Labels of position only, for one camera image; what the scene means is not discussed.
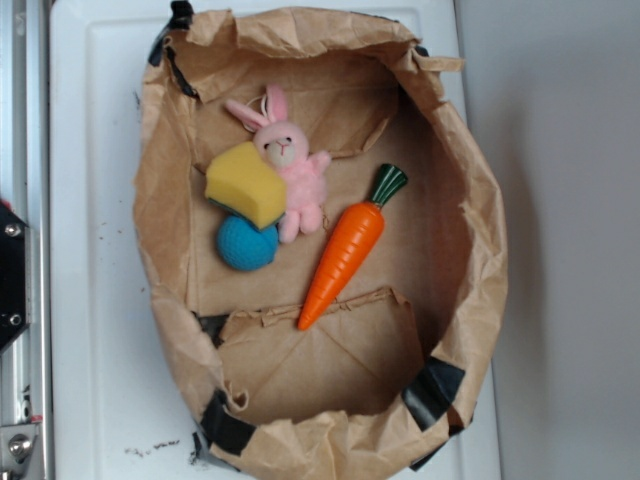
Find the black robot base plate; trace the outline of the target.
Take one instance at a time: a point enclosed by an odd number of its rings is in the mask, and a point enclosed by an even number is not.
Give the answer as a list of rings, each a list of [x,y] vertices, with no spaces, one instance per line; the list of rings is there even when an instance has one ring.
[[[27,327],[26,229],[24,222],[5,202],[1,202],[1,353],[4,353]]]

